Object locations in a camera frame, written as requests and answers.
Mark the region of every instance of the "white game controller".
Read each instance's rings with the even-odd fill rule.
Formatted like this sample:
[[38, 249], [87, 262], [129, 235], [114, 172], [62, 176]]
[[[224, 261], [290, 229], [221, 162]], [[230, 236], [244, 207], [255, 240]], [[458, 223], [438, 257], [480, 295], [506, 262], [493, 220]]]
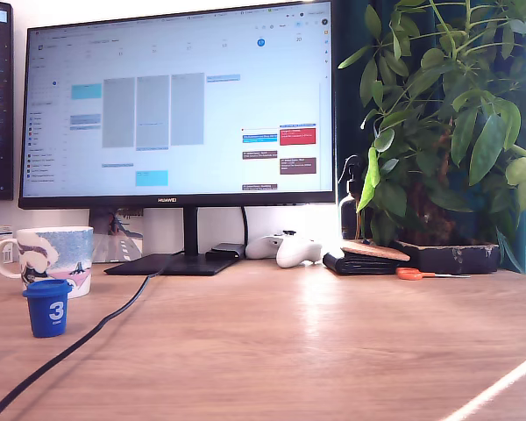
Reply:
[[281, 268], [292, 268], [305, 260], [316, 263], [322, 259], [322, 245], [285, 231], [282, 235], [267, 235], [249, 243], [245, 248], [248, 259], [276, 257]]

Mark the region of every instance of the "black wallet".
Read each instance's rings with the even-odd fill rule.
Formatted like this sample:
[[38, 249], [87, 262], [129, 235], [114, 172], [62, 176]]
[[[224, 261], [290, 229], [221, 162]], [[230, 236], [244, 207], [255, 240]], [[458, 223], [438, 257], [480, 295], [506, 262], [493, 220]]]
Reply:
[[339, 275], [393, 275], [400, 262], [339, 250], [338, 253], [327, 253], [323, 264]]

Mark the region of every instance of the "wooden desk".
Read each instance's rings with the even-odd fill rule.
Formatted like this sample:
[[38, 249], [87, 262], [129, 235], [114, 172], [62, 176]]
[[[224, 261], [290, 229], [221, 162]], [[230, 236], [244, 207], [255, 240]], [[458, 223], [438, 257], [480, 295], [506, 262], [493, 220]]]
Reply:
[[[32, 336], [20, 282], [0, 276], [0, 399], [143, 281], [102, 270], [52, 339]], [[405, 282], [242, 261], [151, 280], [0, 419], [434, 421], [525, 360], [526, 276]], [[526, 420], [526, 377], [468, 419]]]

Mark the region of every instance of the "ceramic mug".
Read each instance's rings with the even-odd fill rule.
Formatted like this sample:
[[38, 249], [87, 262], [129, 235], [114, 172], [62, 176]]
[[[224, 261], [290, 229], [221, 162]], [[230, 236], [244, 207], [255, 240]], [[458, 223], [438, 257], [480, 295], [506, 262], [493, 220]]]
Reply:
[[0, 241], [0, 256], [7, 244], [16, 246], [21, 272], [11, 272], [0, 260], [0, 273], [21, 279], [24, 289], [45, 279], [66, 279], [73, 287], [68, 298], [85, 296], [91, 283], [93, 231], [90, 226], [18, 230], [15, 239]]

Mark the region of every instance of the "scissor handle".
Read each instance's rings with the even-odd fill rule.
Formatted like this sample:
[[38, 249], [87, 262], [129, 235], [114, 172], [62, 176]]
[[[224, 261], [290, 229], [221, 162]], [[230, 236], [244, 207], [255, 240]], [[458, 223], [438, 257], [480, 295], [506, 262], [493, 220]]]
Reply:
[[418, 281], [423, 278], [431, 278], [437, 275], [431, 272], [421, 272], [419, 269], [415, 268], [397, 268], [395, 272], [400, 277], [400, 279], [404, 279], [406, 281]]

